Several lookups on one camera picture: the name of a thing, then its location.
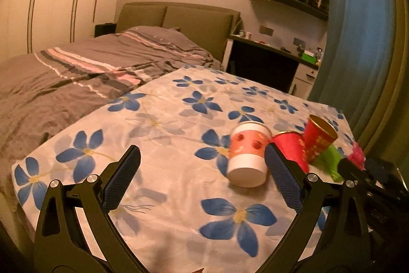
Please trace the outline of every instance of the blue curtain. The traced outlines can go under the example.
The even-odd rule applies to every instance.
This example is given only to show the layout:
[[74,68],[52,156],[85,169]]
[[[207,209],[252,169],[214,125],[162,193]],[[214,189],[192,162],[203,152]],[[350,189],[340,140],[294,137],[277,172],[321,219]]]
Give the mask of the blue curtain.
[[309,100],[343,111],[357,139],[382,93],[395,38],[395,0],[330,0],[327,44]]

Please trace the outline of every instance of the wardrobe handle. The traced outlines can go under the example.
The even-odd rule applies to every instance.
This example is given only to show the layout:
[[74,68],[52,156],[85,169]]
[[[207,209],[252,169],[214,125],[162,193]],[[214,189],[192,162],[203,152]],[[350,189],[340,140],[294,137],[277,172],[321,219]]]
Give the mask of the wardrobe handle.
[[97,11],[97,1],[98,0],[95,0],[95,4],[94,4],[93,23],[95,23],[95,12]]
[[71,26],[70,26],[70,43],[75,42],[75,20],[76,20],[77,5],[78,5],[78,0],[72,0]]
[[30,0],[27,18],[27,53],[33,52],[33,13],[36,0]]

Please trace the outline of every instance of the floral tablecloth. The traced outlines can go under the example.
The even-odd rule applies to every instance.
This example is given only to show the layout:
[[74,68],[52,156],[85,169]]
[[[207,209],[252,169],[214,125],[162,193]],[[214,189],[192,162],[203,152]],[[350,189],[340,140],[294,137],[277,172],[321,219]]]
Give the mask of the floral tablecloth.
[[[36,228],[51,180],[82,182],[135,144],[142,152],[140,169],[109,216],[148,270],[252,273],[277,246],[295,211],[271,177],[253,189],[229,184],[229,133],[248,120],[266,124],[273,134],[302,132],[309,114],[332,123],[343,156],[352,152],[352,133],[340,110],[186,66],[101,107],[18,161],[12,168],[15,192]],[[93,254],[103,258],[83,211],[77,212]],[[302,257],[312,254],[326,214],[323,209]]]

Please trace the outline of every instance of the green box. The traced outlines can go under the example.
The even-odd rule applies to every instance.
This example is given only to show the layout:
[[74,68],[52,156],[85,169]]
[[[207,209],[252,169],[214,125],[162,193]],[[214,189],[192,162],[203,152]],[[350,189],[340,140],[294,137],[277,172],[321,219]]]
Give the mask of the green box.
[[315,63],[316,63],[316,58],[315,58],[315,57],[312,57],[312,56],[310,56],[310,55],[307,55],[306,53],[303,53],[303,54],[301,55],[301,59],[304,59],[304,60],[306,60],[307,62],[312,63],[312,64],[315,64]]

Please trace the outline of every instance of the white paper cup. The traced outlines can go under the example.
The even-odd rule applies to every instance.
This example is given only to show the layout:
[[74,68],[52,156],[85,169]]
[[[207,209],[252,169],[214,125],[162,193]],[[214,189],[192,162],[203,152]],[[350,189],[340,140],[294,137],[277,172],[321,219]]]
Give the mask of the white paper cup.
[[271,131],[258,122],[238,124],[230,136],[228,179],[240,187],[257,187],[267,177],[264,150],[271,142]]

